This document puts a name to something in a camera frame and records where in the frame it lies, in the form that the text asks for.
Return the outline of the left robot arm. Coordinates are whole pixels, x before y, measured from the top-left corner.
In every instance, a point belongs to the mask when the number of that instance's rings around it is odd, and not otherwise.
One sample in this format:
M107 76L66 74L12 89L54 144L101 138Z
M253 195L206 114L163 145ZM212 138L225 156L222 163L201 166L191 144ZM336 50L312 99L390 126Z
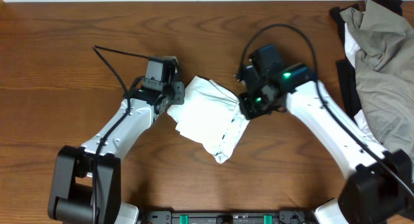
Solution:
M139 209L122 201L121 163L136 140L170 105L184 102L174 56L150 57L145 76L123 96L116 114L79 147L56 157L47 213L62 223L137 223Z

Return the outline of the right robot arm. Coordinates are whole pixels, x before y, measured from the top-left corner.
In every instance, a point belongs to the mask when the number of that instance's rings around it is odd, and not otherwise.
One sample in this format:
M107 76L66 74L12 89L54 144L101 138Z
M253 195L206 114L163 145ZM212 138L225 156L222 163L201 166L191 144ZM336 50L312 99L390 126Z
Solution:
M413 219L411 160L370 139L329 96L317 74L303 63L288 66L272 44L255 50L238 77L248 119L287 111L323 144L346 183L337 199L313 212L315 223L386 223L396 214Z

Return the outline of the white t-shirt with black print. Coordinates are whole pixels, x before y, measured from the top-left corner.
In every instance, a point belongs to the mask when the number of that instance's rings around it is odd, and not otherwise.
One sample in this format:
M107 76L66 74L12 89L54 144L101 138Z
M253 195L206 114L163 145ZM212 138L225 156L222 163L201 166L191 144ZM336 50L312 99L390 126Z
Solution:
M219 164L232 156L249 124L233 92L200 76L185 88L184 103L167 114L183 137L202 144Z

